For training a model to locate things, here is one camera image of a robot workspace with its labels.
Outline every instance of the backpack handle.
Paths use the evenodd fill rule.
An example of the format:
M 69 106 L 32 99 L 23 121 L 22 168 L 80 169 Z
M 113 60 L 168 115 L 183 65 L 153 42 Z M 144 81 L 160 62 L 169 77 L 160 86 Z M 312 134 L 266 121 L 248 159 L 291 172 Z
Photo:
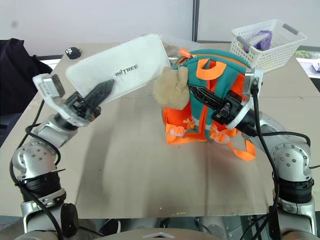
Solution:
M 217 79 L 224 73 L 227 67 L 227 64 L 221 61 L 216 61 L 215 66 L 213 68 L 203 69 L 203 67 L 207 64 L 209 60 L 210 60 L 209 58 L 204 58 L 198 61 L 196 74 L 195 74 L 198 79 L 202 79 L 202 80 Z

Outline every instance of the white wall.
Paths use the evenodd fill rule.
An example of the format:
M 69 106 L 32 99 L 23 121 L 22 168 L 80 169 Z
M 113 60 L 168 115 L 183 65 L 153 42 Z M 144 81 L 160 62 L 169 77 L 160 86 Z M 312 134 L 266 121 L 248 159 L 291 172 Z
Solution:
M 200 0 L 198 40 L 231 41 L 231 30 L 279 19 L 320 47 L 320 0 Z
M 191 40 L 192 11 L 192 0 L 0 0 L 0 39 L 25 40 L 38 56 L 148 32 Z

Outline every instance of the backpack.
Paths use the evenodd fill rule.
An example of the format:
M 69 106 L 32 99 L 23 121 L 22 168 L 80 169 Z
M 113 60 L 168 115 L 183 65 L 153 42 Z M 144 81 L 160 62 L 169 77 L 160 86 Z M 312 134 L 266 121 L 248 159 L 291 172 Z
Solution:
M 187 84 L 204 87 L 217 97 L 223 99 L 229 91 L 233 91 L 245 100 L 242 91 L 245 72 L 250 65 L 241 57 L 217 49 L 199 49 L 190 53 L 181 49 L 181 58 L 172 69 L 180 66 L 188 68 Z M 199 101 L 190 91 L 189 103 L 183 110 L 162 107 L 162 119 L 165 126 L 168 144 L 184 144 L 192 142 L 215 141 L 227 144 L 234 154 L 250 161 L 256 157 L 255 146 L 245 140 L 246 151 L 234 149 L 230 138 L 239 132 L 227 129 L 212 119 L 215 111 Z

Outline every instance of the basket handle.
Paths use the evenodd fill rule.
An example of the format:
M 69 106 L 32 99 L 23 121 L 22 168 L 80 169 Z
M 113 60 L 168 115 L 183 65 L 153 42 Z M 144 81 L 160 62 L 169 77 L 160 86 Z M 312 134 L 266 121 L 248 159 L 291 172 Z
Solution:
M 236 39 L 239 41 L 239 43 L 241 43 L 243 46 L 245 46 L 246 48 L 250 48 L 252 45 L 245 40 L 242 36 L 236 36 Z
M 287 29 L 289 32 L 293 33 L 294 35 L 297 35 L 297 34 L 299 33 L 299 31 L 298 31 L 297 29 L 295 29 L 294 27 L 292 27 L 292 26 L 290 26 L 290 25 L 288 25 L 288 24 L 286 24 L 286 23 L 284 23 L 284 24 L 282 25 L 282 27 L 283 27 L 284 29 Z

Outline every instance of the table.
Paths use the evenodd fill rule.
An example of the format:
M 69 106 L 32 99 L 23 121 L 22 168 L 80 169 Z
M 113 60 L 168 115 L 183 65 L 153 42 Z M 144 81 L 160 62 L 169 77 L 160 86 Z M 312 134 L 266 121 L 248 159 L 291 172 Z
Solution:
M 75 44 L 82 57 L 115 44 Z M 204 44 L 228 50 L 230 45 Z M 79 59 L 63 56 L 54 70 L 69 96 L 75 91 L 66 68 Z M 0 215 L 21 216 L 22 201 L 10 180 L 9 161 L 35 117 L 41 102 L 37 94 L 0 149 Z M 312 141 L 311 165 L 320 164 L 320 94 L 295 58 L 268 72 L 259 98 L 260 110 L 289 131 L 307 134 Z M 39 121 L 54 114 L 44 106 Z M 243 147 L 237 136 L 234 145 Z M 160 106 L 146 85 L 102 105 L 102 114 L 61 149 L 59 169 L 67 203 L 80 218 L 140 218 L 263 214 L 272 203 L 269 162 L 260 150 L 244 162 L 217 143 L 167 145 Z M 320 174 L 313 170 L 313 194 L 320 210 Z

